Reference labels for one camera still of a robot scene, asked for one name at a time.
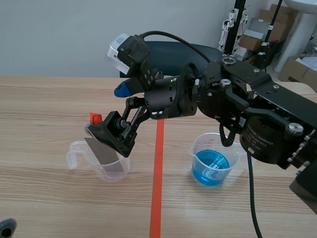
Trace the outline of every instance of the blue liquid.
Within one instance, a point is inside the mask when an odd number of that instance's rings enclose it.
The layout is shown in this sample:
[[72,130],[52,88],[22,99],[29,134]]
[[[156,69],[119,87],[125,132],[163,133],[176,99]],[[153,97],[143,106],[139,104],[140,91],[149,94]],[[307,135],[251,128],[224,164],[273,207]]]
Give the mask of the blue liquid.
[[[214,169],[228,169],[230,167],[227,159],[214,150],[203,150],[196,156],[207,166]],[[216,186],[223,182],[228,171],[215,171],[203,166],[198,161],[193,163],[194,177],[204,185]]]

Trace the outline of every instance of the chair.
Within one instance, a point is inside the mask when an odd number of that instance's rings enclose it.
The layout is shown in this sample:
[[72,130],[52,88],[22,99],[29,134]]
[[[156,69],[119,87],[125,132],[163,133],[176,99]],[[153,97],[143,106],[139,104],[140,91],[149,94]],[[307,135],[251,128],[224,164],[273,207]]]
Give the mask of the chair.
[[[195,51],[180,42],[169,41],[146,41],[150,48],[149,64],[153,68],[158,68],[164,75],[179,75],[186,63],[193,63],[202,74],[207,66],[207,62]],[[211,61],[222,58],[222,52],[208,46],[192,44]],[[120,72],[120,78],[127,76]]]

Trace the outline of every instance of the red cap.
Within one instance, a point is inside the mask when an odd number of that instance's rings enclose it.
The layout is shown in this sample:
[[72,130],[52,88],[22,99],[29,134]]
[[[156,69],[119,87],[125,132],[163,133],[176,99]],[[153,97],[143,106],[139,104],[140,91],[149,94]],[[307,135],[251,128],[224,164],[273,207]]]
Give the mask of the red cap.
[[97,125],[98,123],[103,121],[103,117],[101,114],[90,112],[90,123],[92,125]]

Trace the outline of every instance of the red tape line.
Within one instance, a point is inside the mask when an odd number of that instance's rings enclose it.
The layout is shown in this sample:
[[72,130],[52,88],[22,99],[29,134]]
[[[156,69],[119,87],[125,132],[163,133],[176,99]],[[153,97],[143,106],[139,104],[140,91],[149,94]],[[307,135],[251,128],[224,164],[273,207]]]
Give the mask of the red tape line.
[[164,120],[158,120],[154,158],[153,191],[149,238],[160,238],[162,209],[163,146]]

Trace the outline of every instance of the empty measuring cup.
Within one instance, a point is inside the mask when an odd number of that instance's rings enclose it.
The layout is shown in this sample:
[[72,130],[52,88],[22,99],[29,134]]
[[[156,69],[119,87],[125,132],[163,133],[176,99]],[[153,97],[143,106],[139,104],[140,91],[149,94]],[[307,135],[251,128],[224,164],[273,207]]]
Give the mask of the empty measuring cup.
[[109,147],[109,152],[97,157],[88,146],[86,141],[76,141],[70,145],[69,152],[66,154],[69,168],[77,168],[77,155],[83,154],[85,159],[91,164],[97,176],[106,182],[116,182],[127,176],[130,170],[130,158],[125,158]]
[[219,134],[207,133],[196,138],[190,154],[194,177],[202,184],[215,186],[223,183],[245,151],[239,143],[223,147]]

